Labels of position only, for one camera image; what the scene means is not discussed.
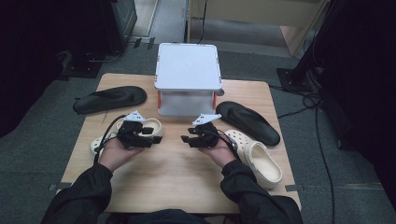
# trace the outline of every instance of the wooden table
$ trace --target wooden table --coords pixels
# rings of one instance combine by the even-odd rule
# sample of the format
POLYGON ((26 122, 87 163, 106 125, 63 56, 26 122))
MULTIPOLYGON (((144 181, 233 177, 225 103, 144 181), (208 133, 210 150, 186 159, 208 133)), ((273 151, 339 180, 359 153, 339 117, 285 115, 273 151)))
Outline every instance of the wooden table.
MULTIPOLYGON (((113 194, 107 212, 147 213, 165 208, 180 208, 196 214, 238 213, 235 203, 222 193, 219 183, 221 169, 204 153, 182 142, 181 135, 189 135, 196 118, 164 118, 157 112, 157 91, 154 76, 104 74, 98 91, 118 86, 139 86, 148 99, 140 106, 116 109, 87 116, 81 128, 62 182, 73 183, 93 163, 90 143, 102 136, 108 125, 119 115, 135 110, 148 118, 158 119, 164 126, 163 140, 131 159, 114 173, 111 179, 113 194)), ((262 114, 279 132, 274 103, 265 82, 223 80, 225 94, 222 101, 235 101, 262 114)), ((222 131, 235 129, 221 119, 213 121, 222 131)), ((300 205, 297 191, 287 192, 285 186, 294 185, 288 154, 283 139, 271 148, 271 156, 283 171, 283 180, 273 195, 286 195, 300 205)))

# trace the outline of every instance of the cable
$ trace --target cable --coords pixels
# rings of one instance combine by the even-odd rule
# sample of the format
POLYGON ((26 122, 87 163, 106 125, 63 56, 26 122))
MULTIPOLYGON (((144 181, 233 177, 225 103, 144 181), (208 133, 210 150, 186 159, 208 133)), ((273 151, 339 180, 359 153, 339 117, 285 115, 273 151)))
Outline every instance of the cable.
POLYGON ((207 5, 207 0, 205 0, 204 17, 202 18, 202 34, 201 34, 201 39, 199 39, 199 41, 198 41, 197 44, 201 43, 202 39, 204 38, 204 34, 205 34, 206 5, 207 5))
POLYGON ((332 224, 333 224, 334 220, 335 220, 334 186, 333 186, 333 183, 332 183, 332 176, 330 175, 329 166, 327 165, 326 158, 325 158, 324 152, 323 152, 323 146, 321 144, 320 136, 319 136, 318 108, 319 108, 320 103, 321 103, 321 101, 318 103, 318 105, 317 105, 317 107, 315 109, 315 127, 316 127, 316 131, 317 131, 317 137, 318 137, 318 144, 319 144, 320 154, 321 154, 321 157, 323 159, 323 163, 324 163, 324 166, 326 168, 327 177, 329 177, 329 182, 330 182, 330 191, 331 191, 331 195, 332 195, 332 224))
MULTIPOLYGON (((284 91, 281 87, 272 86, 272 85, 269 85, 269 87, 270 87, 270 88, 273 88, 273 89, 275 89, 275 90, 278 90, 278 91, 284 91)), ((319 130, 318 130, 318 109, 319 109, 320 105, 322 104, 322 101, 321 101, 321 100, 318 100, 317 102, 315 102, 315 101, 311 98, 312 96, 314 96, 314 97, 319 97, 319 95, 318 95, 317 93, 303 94, 303 93, 297 92, 297 91, 284 91, 284 92, 292 93, 292 94, 296 94, 296 95, 302 95, 302 96, 304 97, 304 98, 303 98, 303 104, 304 104, 305 108, 300 109, 300 110, 295 111, 295 112, 292 112, 292 113, 289 113, 289 114, 286 114, 286 115, 279 116, 279 117, 278 117, 279 119, 282 119, 282 118, 284 118, 284 117, 286 117, 286 116, 296 115, 296 114, 301 113, 301 112, 303 112, 303 111, 305 111, 305 110, 307 110, 307 109, 315 108, 315 128, 316 128, 316 132, 317 132, 318 145, 319 145, 320 154, 321 154, 321 157, 322 157, 322 159, 323 159, 324 166, 325 166, 325 168, 326 168, 326 174, 327 174, 327 177, 329 178, 329 182, 330 182, 330 189, 331 189, 331 195, 332 195, 332 224, 333 224, 334 221, 335 221, 334 186, 333 186, 332 176, 331 176, 331 174, 330 174, 329 166, 328 166, 327 161, 326 161, 326 158, 325 158, 325 156, 324 156, 323 146, 322 146, 321 141, 320 141, 320 135, 319 135, 319 130), (308 105, 308 104, 305 102, 306 99, 309 99, 309 100, 311 101, 312 105, 308 105)))
POLYGON ((232 142, 234 142, 230 136, 228 136, 227 134, 225 134, 223 131, 221 130, 217 130, 218 132, 221 132, 222 134, 218 134, 218 133, 212 133, 210 131, 202 131, 202 133, 210 133, 212 135, 215 135, 217 138, 219 138, 220 140, 222 140, 227 147, 231 150, 231 152, 233 153, 233 155, 236 157, 237 160, 241 161, 241 158, 238 155, 238 152, 235 150, 235 148, 233 147, 232 142), (226 136, 228 138, 228 141, 222 137, 222 135, 226 136))
POLYGON ((118 59, 120 56, 121 56, 121 53, 119 52, 119 54, 116 57, 114 57, 110 60, 104 60, 104 61, 88 60, 88 62, 90 62, 90 63, 111 63, 111 62, 115 61, 116 59, 118 59))
POLYGON ((304 108, 299 109, 299 110, 294 111, 294 112, 290 112, 290 113, 284 114, 284 115, 280 115, 280 116, 277 117, 278 119, 283 119, 283 118, 288 117, 288 116, 294 116, 296 114, 304 112, 307 109, 313 109, 313 108, 315 108, 318 105, 318 102, 315 102, 315 100, 312 99, 312 97, 319 97, 319 95, 317 93, 303 94, 303 93, 298 92, 298 91, 285 91, 281 87, 277 87, 277 86, 269 85, 269 87, 272 88, 272 89, 278 90, 278 91, 284 91, 284 92, 287 92, 287 93, 303 96, 303 105, 305 106, 304 108), (306 102, 306 100, 309 100, 312 103, 312 105, 309 105, 306 102))
POLYGON ((106 140, 108 131, 110 131, 111 127, 113 127, 113 125, 117 122, 117 120, 122 119, 122 118, 125 118, 125 117, 126 117, 126 115, 120 115, 120 116, 116 117, 116 118, 111 122, 111 124, 107 127, 107 130, 105 131, 105 134, 104 134, 103 137, 102 137, 102 140, 101 140, 101 142, 100 142, 100 144, 99 144, 99 147, 97 147, 97 148, 94 150, 94 151, 96 151, 96 154, 95 154, 95 158, 93 159, 93 163, 97 163, 97 162, 99 161, 100 150, 102 150, 102 148, 103 148, 104 145, 105 145, 105 140, 106 140))

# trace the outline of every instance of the wire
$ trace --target wire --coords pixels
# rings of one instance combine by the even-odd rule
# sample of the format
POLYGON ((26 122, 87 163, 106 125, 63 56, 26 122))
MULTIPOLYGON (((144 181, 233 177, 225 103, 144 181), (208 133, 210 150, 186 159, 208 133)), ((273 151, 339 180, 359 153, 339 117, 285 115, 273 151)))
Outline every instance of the wire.
POLYGON ((99 161, 99 154, 100 154, 100 151, 103 149, 103 147, 104 147, 104 145, 105 145, 105 140, 106 140, 108 131, 110 131, 111 127, 113 127, 113 125, 117 122, 117 120, 122 119, 122 118, 125 118, 125 117, 126 117, 126 115, 120 115, 120 116, 116 117, 116 118, 111 122, 111 124, 107 127, 107 129, 106 129, 106 131, 105 131, 105 134, 103 135, 102 140, 101 140, 101 142, 100 142, 100 144, 99 144, 99 147, 97 147, 97 148, 95 149, 96 154, 95 154, 95 158, 93 159, 93 163, 97 163, 97 162, 99 161))
POLYGON ((228 136, 227 134, 225 134, 223 131, 221 130, 217 130, 218 132, 221 132, 222 134, 218 134, 218 133, 212 133, 210 131, 202 131, 202 133, 210 133, 212 135, 215 135, 217 138, 221 139, 223 142, 225 142, 225 144, 227 145, 227 147, 231 150, 231 152, 233 153, 233 155, 239 160, 241 161, 241 158, 238 155, 238 152, 235 150, 235 148, 233 147, 233 140, 231 139, 230 136, 228 136))
POLYGON ((205 17, 206 17, 206 5, 207 5, 207 0, 205 0, 205 7, 204 7, 204 16, 202 18, 202 34, 201 34, 201 38, 199 39, 198 43, 201 43, 202 39, 204 39, 204 35, 205 35, 205 17))
POLYGON ((88 62, 90 63, 111 63, 113 61, 115 61, 116 59, 118 59, 121 56, 121 53, 119 52, 119 54, 117 54, 116 57, 110 59, 110 60, 103 60, 103 61, 97 61, 97 60, 88 60, 88 62))
POLYGON ((318 83, 319 76, 323 73, 323 71, 318 71, 317 68, 311 68, 310 72, 308 71, 308 77, 311 80, 312 84, 317 88, 317 90, 321 89, 320 83, 318 83))
POLYGON ((334 3, 332 4, 332 6, 329 8, 329 10, 327 10, 326 12, 326 16, 323 18, 323 21, 326 21, 326 19, 329 17, 330 12, 332 11, 332 8, 335 6, 335 3, 337 2, 337 0, 333 0, 334 3))
POLYGON ((324 166, 326 168, 326 173, 327 173, 327 177, 329 178, 329 182, 330 182, 330 191, 331 191, 331 195, 332 195, 332 224, 334 223, 335 220, 335 199, 334 199, 334 186, 332 183, 332 176, 330 175, 330 171, 329 171, 329 166, 327 165, 327 161, 326 158, 324 156, 324 152, 323 152, 323 146, 321 144, 320 141, 320 136, 319 136, 319 127, 318 127, 318 108, 320 105, 321 101, 318 103, 316 109, 315 109, 315 127, 316 127, 316 131, 317 131, 317 138, 318 138, 318 144, 319 144, 319 149, 320 149, 320 154, 321 157, 323 159, 323 163, 324 166))
POLYGON ((280 115, 280 116, 277 117, 278 119, 283 119, 283 118, 288 117, 288 116, 294 116, 296 114, 304 112, 307 109, 313 109, 313 108, 315 108, 318 105, 318 102, 315 102, 315 100, 312 98, 312 97, 319 97, 319 95, 317 93, 304 94, 304 93, 299 92, 299 91, 285 91, 281 87, 277 87, 277 86, 269 85, 269 87, 272 88, 272 89, 278 90, 278 91, 284 91, 284 92, 287 92, 287 93, 303 96, 304 108, 299 109, 299 110, 294 111, 294 112, 290 112, 290 113, 284 114, 284 115, 280 115), (309 100, 312 105, 309 105, 306 102, 307 100, 309 100))
MULTIPOLYGON (((281 87, 271 86, 271 85, 269 85, 269 86, 270 86, 270 88, 273 88, 273 89, 275 89, 275 90, 284 91, 284 90, 282 90, 281 87)), ((285 114, 285 115, 279 116, 279 117, 278 117, 279 119, 282 119, 282 118, 284 118, 284 117, 286 117, 286 116, 293 116, 293 115, 296 115, 296 114, 301 113, 301 112, 303 112, 303 111, 305 111, 305 110, 307 110, 307 109, 315 108, 315 128, 316 128, 316 132, 317 132, 318 145, 319 145, 319 149, 320 149, 321 158, 323 159, 323 163, 324 163, 324 166, 325 166, 325 168, 326 168, 326 174, 327 174, 327 177, 329 178, 329 182, 330 182, 330 189, 331 189, 331 195, 332 195, 332 224, 333 224, 334 221, 335 221, 334 186, 333 186, 332 176, 331 176, 331 174, 330 174, 329 166, 328 166, 327 161, 326 161, 326 158, 325 158, 325 156, 324 156, 323 146, 322 146, 321 141, 320 141, 320 135, 319 135, 319 130, 318 130, 318 109, 319 109, 320 105, 322 104, 322 101, 321 101, 321 100, 318 100, 317 102, 315 102, 315 101, 311 98, 311 97, 319 97, 319 95, 318 95, 317 93, 303 94, 303 93, 297 92, 297 91, 284 91, 284 92, 288 92, 288 93, 292 93, 292 94, 297 94, 297 95, 303 95, 303 96, 304 96, 304 98, 303 98, 303 104, 304 104, 305 108, 300 109, 300 110, 295 111, 295 112, 292 112, 292 113, 289 113, 289 114, 285 114), (309 101, 311 101, 312 105, 308 105, 308 104, 306 103, 306 100, 307 100, 307 99, 309 99, 309 101)))

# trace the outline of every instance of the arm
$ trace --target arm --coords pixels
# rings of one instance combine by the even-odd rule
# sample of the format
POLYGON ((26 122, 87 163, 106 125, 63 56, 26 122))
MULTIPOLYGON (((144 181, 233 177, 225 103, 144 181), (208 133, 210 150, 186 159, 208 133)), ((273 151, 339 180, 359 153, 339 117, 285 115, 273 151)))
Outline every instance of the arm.
POLYGON ((213 148, 198 148, 222 168, 221 189, 238 203, 242 223, 303 223, 295 201, 271 196, 257 184, 250 167, 238 161, 223 141, 213 148))
POLYGON ((55 196, 41 223, 96 223, 110 202, 113 172, 142 151, 125 149, 118 138, 109 140, 99 162, 55 196))

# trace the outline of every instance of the person's left hand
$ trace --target person's left hand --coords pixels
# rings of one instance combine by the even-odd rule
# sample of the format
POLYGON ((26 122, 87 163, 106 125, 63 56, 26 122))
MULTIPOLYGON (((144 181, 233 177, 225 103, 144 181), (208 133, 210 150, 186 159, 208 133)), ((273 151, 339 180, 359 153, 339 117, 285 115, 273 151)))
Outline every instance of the person's left hand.
POLYGON ((142 152, 142 147, 125 148, 120 139, 115 137, 105 144, 102 155, 99 158, 99 163, 107 167, 111 173, 120 168, 124 163, 135 155, 142 152))
POLYGON ((227 144, 222 140, 219 140, 215 147, 198 147, 198 150, 208 155, 221 168, 228 162, 236 160, 227 144))

